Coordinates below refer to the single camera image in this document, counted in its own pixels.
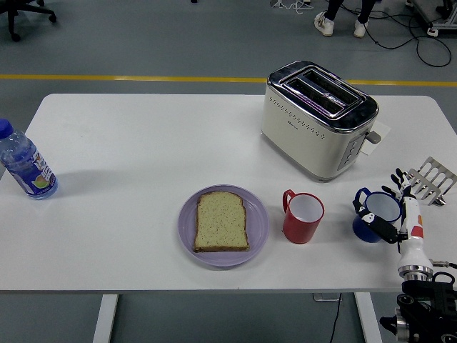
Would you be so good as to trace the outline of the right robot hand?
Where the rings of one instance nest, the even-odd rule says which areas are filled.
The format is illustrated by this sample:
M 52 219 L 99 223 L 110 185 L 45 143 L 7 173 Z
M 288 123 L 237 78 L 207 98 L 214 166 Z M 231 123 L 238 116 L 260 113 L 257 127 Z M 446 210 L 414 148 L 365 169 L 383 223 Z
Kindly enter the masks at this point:
M 386 187 L 388 197 L 401 208 L 401 227 L 395 228 L 391 221 L 370 209 L 368 204 L 362 204 L 358 197 L 353 200 L 357 217 L 375 234 L 389 244 L 398 244 L 401 258 L 398 262 L 398 272 L 402 277 L 408 273 L 423 273 L 430 276 L 433 272 L 432 263 L 423 249 L 423 222 L 420 205 L 412 194 L 412 186 L 407 174 L 396 169 L 391 175 L 392 181 L 398 187 L 398 192 Z

